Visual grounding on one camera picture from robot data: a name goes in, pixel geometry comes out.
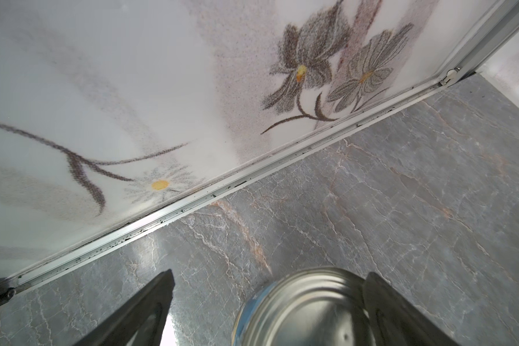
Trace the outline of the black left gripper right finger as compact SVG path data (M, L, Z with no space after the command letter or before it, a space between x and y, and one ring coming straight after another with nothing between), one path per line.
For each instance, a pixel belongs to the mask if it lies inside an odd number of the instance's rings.
M377 345L458 345L375 272L364 281L363 301Z

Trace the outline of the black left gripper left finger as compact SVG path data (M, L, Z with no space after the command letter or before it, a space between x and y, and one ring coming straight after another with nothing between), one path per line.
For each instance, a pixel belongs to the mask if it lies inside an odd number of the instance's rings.
M159 345L169 315L174 275L160 272L78 345Z

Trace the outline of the blue labelled tin can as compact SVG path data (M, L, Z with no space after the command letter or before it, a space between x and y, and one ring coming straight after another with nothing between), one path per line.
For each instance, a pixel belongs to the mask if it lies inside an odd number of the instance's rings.
M232 345L374 345L364 279L340 268L311 268L258 289L242 305Z

